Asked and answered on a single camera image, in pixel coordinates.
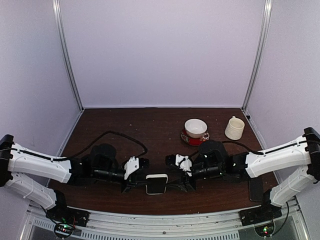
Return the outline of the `clear white phone case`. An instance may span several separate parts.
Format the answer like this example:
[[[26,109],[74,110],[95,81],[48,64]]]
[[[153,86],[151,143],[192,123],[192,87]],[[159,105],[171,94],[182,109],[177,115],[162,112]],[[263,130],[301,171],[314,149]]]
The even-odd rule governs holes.
[[[161,173],[161,174],[148,174],[146,176],[146,180],[148,181],[149,178],[167,178],[167,183],[168,183],[168,175],[165,173]]]

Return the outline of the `white-edged black phone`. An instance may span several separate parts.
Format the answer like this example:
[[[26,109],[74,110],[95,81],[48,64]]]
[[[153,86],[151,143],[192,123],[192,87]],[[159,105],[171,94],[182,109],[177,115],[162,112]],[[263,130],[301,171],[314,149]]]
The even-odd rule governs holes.
[[[166,192],[167,178],[157,177],[148,178],[146,185],[146,193],[148,195],[160,195]]]

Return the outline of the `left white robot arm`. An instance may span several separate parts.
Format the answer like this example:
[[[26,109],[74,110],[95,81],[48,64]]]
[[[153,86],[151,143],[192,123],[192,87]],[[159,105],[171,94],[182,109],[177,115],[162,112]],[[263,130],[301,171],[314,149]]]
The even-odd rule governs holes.
[[[121,184],[125,192],[135,185],[138,173],[149,167],[149,160],[132,156],[120,167],[116,154],[112,145],[100,144],[81,158],[57,157],[27,149],[7,134],[0,140],[0,185],[38,203],[61,222],[67,222],[72,218],[72,211],[64,194],[39,184],[29,175],[74,186],[114,182]]]

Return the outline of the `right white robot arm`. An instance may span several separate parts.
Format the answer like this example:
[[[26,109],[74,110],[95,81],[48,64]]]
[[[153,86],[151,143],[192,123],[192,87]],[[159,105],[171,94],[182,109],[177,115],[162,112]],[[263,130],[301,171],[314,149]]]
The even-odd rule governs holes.
[[[320,179],[320,134],[312,127],[288,143],[261,151],[229,155],[224,141],[207,140],[199,145],[196,160],[180,154],[168,155],[165,164],[182,172],[178,187],[185,192],[196,189],[199,179],[222,178],[230,183],[253,180],[261,175],[294,167],[297,169],[281,184],[263,194],[256,210],[259,220],[268,220],[276,208]]]

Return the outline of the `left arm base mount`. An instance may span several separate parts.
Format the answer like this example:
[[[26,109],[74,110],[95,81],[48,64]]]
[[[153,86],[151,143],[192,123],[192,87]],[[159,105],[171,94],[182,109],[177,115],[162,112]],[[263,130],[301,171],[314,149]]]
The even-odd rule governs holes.
[[[79,227],[86,227],[89,220],[89,212],[74,208],[66,208],[66,211],[44,210],[45,216],[53,224],[53,233],[60,239],[66,239],[73,233],[79,232]]]

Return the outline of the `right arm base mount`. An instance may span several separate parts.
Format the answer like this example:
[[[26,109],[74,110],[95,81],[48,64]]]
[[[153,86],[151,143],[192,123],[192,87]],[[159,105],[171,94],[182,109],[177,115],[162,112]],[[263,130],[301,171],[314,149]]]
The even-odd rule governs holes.
[[[276,233],[275,219],[282,216],[282,209],[276,206],[258,206],[239,212],[242,226],[253,225],[259,237],[271,237]]]

